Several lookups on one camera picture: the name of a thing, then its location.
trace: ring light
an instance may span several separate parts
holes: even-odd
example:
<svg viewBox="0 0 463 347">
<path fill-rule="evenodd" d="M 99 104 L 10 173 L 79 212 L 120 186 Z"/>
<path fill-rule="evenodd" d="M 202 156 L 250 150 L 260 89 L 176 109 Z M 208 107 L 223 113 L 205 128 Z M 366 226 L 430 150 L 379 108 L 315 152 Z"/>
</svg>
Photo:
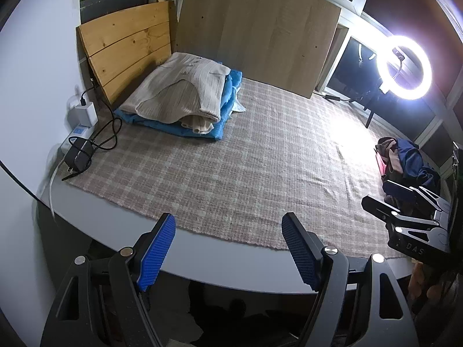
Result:
<svg viewBox="0 0 463 347">
<path fill-rule="evenodd" d="M 421 62 L 421 67 L 423 68 L 423 80 L 421 81 L 421 84 L 415 89 L 410 90 L 399 86 L 389 73 L 387 63 L 393 55 L 392 50 L 396 47 L 408 48 L 418 57 L 418 60 Z M 406 36 L 388 37 L 384 42 L 383 48 L 377 55 L 376 66 L 378 67 L 379 75 L 383 79 L 383 85 L 381 85 L 381 89 L 386 87 L 386 89 L 391 90 L 395 95 L 403 99 L 419 99 L 428 92 L 431 86 L 432 72 L 428 57 L 426 56 L 423 48 L 421 48 L 415 41 L 407 38 Z"/>
</svg>

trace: white tabletop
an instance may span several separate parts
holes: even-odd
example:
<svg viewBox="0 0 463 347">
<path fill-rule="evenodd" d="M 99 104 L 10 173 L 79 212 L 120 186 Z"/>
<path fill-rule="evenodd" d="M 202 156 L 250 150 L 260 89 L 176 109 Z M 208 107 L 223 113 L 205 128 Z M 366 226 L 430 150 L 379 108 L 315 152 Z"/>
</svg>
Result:
<svg viewBox="0 0 463 347">
<path fill-rule="evenodd" d="M 48 187 L 42 200 L 48 205 Z M 53 183 L 52 201 L 55 213 L 116 251 L 133 246 L 139 236 L 151 231 L 156 223 L 58 177 Z M 407 258 L 389 259 L 388 263 L 397 278 L 409 275 L 413 268 Z M 313 293 L 302 282 L 287 250 L 224 241 L 180 228 L 161 269 L 187 279 L 245 291 Z"/>
</svg>

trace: black power adapter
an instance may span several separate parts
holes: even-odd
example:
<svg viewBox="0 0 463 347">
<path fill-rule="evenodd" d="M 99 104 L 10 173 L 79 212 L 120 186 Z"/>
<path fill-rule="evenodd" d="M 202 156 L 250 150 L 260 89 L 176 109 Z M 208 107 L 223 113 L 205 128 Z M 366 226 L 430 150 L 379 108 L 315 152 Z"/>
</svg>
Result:
<svg viewBox="0 0 463 347">
<path fill-rule="evenodd" d="M 74 172 L 83 172 L 87 169 L 93 154 L 93 146 L 89 140 L 77 137 L 68 153 L 64 157 L 64 162 L 69 169 Z"/>
</svg>

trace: blue gripper pad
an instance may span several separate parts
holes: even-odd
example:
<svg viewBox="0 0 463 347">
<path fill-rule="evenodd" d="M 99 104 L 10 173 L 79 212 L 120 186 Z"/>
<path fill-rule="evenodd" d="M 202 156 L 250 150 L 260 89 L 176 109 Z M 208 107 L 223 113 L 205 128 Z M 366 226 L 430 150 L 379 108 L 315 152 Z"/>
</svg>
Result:
<svg viewBox="0 0 463 347">
<path fill-rule="evenodd" d="M 304 229 L 294 213 L 283 216 L 282 233 L 302 281 L 314 291 L 319 291 L 323 244 L 316 234 Z"/>
<path fill-rule="evenodd" d="M 140 291 L 146 291 L 156 281 L 164 258 L 175 236 L 175 218 L 171 214 L 165 215 L 166 219 L 141 259 L 140 275 L 137 280 Z"/>
</svg>

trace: blue textured pad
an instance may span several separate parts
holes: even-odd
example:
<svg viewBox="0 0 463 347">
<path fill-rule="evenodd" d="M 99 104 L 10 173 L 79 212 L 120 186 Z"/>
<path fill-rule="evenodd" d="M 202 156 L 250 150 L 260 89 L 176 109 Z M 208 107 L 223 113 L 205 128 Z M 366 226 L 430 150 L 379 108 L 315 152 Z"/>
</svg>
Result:
<svg viewBox="0 0 463 347">
<path fill-rule="evenodd" d="M 169 215 L 143 257 L 140 277 L 137 280 L 140 291 L 146 291 L 148 286 L 156 281 L 174 236 L 175 218 L 173 215 Z"/>
<path fill-rule="evenodd" d="M 315 274 L 315 257 L 287 215 L 282 219 L 282 233 L 302 281 L 316 291 L 320 281 Z"/>
</svg>

